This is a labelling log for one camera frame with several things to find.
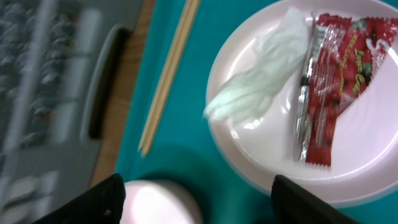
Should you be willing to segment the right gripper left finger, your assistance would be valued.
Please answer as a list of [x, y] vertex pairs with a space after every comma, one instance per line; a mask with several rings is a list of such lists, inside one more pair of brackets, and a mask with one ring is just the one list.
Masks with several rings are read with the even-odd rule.
[[120, 174], [113, 174], [34, 224], [119, 224], [126, 191]]

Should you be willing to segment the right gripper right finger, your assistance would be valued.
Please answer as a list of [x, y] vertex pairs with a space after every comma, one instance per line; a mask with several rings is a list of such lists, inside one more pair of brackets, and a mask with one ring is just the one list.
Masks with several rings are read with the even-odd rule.
[[276, 223], [357, 224], [283, 175], [274, 177], [271, 204]]

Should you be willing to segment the white cup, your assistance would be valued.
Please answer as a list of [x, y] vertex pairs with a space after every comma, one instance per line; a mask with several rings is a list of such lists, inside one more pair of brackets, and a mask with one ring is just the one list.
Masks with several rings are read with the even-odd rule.
[[201, 224], [197, 201], [170, 180], [133, 180], [124, 184], [126, 198], [120, 224]]

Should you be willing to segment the white tissue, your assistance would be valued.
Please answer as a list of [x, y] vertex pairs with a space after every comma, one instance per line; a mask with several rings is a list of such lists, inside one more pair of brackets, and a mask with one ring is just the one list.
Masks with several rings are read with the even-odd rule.
[[203, 115], [210, 121], [234, 123], [258, 119], [274, 97], [303, 64], [310, 33], [302, 11], [291, 7], [271, 34], [256, 40], [256, 64], [234, 74], [207, 104]]

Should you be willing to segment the red snack wrapper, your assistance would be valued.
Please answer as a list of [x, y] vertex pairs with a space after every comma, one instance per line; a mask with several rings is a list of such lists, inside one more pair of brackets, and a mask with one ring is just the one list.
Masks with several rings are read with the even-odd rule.
[[294, 161], [331, 166], [336, 121], [359, 98], [397, 37], [397, 18], [321, 14], [300, 80]]

